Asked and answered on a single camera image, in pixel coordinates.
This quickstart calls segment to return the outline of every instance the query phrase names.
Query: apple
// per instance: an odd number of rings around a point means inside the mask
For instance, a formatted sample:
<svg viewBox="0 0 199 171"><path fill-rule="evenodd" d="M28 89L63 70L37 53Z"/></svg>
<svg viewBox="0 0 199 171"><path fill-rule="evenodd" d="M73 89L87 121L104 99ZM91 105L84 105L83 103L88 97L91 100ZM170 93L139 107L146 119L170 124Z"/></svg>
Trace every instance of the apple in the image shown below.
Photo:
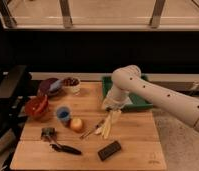
<svg viewBox="0 0 199 171"><path fill-rule="evenodd" d="M70 129L75 132L81 132L83 129L83 121L80 118L74 117L70 121Z"/></svg>

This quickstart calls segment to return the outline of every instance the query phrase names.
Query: food item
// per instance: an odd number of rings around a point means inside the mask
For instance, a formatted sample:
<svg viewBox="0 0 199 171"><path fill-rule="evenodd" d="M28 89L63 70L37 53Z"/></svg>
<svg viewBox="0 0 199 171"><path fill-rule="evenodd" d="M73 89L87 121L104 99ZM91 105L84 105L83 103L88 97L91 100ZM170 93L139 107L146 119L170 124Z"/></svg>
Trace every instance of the food item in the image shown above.
<svg viewBox="0 0 199 171"><path fill-rule="evenodd" d="M35 119L42 117L48 107L47 95L38 96L25 104L25 113Z"/></svg>
<svg viewBox="0 0 199 171"><path fill-rule="evenodd" d="M67 77L63 80L63 89L66 93L77 93L80 91L80 80L78 78Z"/></svg>
<svg viewBox="0 0 199 171"><path fill-rule="evenodd" d="M83 129L83 121L80 118L74 117L70 122L70 129L75 132L81 132Z"/></svg>
<svg viewBox="0 0 199 171"><path fill-rule="evenodd" d="M76 86L79 84L79 80L73 77L67 77L63 80L64 86Z"/></svg>
<svg viewBox="0 0 199 171"><path fill-rule="evenodd" d="M116 153L117 151L121 150L121 145L119 144L118 141L114 141L113 143L107 145L106 147L104 147L103 149L101 149L98 152L98 155L101 159L101 161L104 161L105 159L107 159L108 157L110 157L111 155L113 155L114 153Z"/></svg>

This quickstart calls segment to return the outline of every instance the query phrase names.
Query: red object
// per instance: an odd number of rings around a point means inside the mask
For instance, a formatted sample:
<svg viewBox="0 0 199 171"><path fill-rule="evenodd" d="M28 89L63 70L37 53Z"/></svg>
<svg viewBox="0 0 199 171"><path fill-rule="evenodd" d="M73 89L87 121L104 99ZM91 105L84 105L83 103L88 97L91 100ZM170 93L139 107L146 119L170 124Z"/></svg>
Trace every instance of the red object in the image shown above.
<svg viewBox="0 0 199 171"><path fill-rule="evenodd" d="M29 100L25 105L25 113L34 118L40 118L48 107L48 96L38 96Z"/></svg>

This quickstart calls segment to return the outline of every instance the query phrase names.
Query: green cutting board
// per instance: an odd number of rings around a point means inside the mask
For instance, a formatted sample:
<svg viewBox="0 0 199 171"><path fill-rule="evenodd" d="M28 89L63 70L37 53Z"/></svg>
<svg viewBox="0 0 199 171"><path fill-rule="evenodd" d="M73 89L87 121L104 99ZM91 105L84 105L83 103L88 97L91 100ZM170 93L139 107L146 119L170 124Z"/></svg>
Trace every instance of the green cutting board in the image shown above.
<svg viewBox="0 0 199 171"><path fill-rule="evenodd" d="M142 75L141 77L142 79L147 81L147 76L146 75ZM102 77L102 92L103 92L103 98L106 97L108 91L111 89L112 87L112 81L111 81L111 77L110 76L105 76ZM140 96L134 94L134 93L130 93L129 94L129 99L126 102L126 105L124 106L123 109L136 109L136 110L146 110L149 108L152 108L153 104L147 102L146 100L144 100L143 98L141 98Z"/></svg>

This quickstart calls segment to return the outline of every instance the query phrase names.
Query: blue cup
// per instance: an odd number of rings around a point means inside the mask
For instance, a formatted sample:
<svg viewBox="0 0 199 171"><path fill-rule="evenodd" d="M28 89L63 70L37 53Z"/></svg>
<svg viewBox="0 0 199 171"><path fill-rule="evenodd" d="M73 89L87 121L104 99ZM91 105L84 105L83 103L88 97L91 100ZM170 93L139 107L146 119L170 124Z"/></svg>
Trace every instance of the blue cup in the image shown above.
<svg viewBox="0 0 199 171"><path fill-rule="evenodd" d="M64 126L69 126L71 120L71 111L68 107L62 106L56 110L57 118Z"/></svg>

